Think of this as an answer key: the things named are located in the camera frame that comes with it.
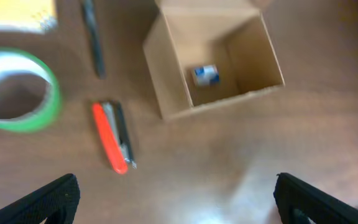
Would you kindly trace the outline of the orange black stapler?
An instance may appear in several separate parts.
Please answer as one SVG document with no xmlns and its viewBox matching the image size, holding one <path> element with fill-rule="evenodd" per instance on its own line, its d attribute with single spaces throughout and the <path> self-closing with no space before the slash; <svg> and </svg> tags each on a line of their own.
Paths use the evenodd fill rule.
<svg viewBox="0 0 358 224">
<path fill-rule="evenodd" d="M 137 169 L 122 105 L 118 101 L 97 101 L 91 105 L 93 119 L 112 169 L 125 174 Z"/>
</svg>

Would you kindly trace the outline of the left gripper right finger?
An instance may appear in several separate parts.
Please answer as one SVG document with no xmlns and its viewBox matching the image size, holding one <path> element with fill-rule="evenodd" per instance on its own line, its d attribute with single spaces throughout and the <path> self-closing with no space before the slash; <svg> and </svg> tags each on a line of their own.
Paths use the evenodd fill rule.
<svg viewBox="0 0 358 224">
<path fill-rule="evenodd" d="M 277 175 L 273 197 L 282 223 L 358 224 L 358 209 L 286 172 Z"/>
</svg>

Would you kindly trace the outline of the green tape roll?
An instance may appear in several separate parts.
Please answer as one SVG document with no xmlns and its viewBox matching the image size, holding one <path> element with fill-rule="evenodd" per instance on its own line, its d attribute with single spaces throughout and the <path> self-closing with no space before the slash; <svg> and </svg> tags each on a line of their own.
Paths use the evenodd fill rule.
<svg viewBox="0 0 358 224">
<path fill-rule="evenodd" d="M 48 83 L 40 106 L 18 118 L 0 119 L 0 129 L 15 133 L 33 133 L 53 123 L 62 107 L 62 94 L 51 68 L 35 55 L 21 49 L 0 47 L 0 81 L 16 72 L 30 73 Z"/>
</svg>

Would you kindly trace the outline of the blue white staples box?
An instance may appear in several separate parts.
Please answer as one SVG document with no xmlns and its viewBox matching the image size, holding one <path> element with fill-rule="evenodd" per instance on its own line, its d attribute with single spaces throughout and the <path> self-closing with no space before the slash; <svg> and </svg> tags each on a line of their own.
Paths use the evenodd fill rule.
<svg viewBox="0 0 358 224">
<path fill-rule="evenodd" d="M 196 86 L 210 86 L 219 83 L 220 77 L 215 65 L 204 65 L 191 69 Z"/>
</svg>

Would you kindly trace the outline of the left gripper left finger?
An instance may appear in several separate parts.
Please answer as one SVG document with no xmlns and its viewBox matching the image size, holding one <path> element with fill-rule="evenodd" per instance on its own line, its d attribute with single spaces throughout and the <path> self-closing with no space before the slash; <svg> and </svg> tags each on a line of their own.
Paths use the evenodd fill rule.
<svg viewBox="0 0 358 224">
<path fill-rule="evenodd" d="M 0 224 L 72 224 L 80 202 L 74 174 L 65 174 L 0 209 Z"/>
</svg>

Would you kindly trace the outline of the brown cardboard box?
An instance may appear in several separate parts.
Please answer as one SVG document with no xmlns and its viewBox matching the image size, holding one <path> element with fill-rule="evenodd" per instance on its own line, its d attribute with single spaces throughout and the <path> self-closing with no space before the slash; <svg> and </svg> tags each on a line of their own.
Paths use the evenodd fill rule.
<svg viewBox="0 0 358 224">
<path fill-rule="evenodd" d="M 144 40 L 162 118 L 176 119 L 285 85 L 264 21 L 268 1 L 163 0 Z M 215 65 L 220 81 L 196 86 L 191 69 Z"/>
</svg>

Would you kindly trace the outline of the yellow sticky note pad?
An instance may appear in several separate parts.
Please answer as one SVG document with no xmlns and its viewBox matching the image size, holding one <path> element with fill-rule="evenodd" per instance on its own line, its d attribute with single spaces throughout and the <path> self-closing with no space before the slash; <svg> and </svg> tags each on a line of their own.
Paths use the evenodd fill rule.
<svg viewBox="0 0 358 224">
<path fill-rule="evenodd" d="M 45 34 L 57 27 L 55 0 L 0 0 L 0 32 Z"/>
</svg>

